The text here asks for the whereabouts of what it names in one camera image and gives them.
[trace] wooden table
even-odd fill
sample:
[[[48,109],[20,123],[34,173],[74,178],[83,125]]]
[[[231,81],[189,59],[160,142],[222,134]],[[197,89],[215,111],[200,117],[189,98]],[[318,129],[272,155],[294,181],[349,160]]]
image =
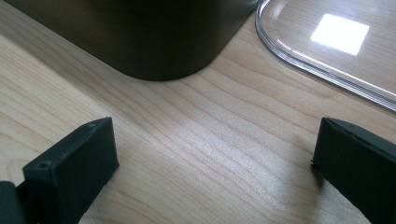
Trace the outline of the wooden table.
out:
[[[106,116],[120,169],[80,223],[368,223],[311,173],[320,119],[396,143],[395,114],[282,63],[253,15],[207,68],[147,82],[0,1],[0,179]]]

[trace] dark cylindrical base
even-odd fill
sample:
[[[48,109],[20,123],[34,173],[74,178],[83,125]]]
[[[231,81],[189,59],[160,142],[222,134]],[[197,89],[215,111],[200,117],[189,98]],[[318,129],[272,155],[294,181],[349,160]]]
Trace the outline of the dark cylindrical base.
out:
[[[258,0],[6,0],[130,77],[168,80],[208,65]]]

